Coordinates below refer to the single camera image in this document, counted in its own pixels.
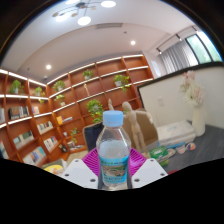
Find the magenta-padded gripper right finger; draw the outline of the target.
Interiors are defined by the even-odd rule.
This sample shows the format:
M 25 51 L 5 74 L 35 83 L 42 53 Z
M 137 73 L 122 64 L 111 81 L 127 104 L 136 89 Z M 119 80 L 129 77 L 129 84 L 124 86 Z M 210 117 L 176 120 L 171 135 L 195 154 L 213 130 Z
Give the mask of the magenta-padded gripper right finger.
M 165 176 L 167 172 L 155 159 L 146 159 L 135 149 L 130 151 L 127 180 L 129 189 L 141 188 Z

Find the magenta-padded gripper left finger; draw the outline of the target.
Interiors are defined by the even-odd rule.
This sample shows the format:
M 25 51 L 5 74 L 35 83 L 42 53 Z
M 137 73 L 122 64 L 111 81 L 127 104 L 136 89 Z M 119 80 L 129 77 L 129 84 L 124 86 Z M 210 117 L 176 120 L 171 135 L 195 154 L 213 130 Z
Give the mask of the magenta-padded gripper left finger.
M 97 189 L 98 177 L 83 162 L 87 154 L 87 151 L 71 154 L 61 177 L 83 188 Z

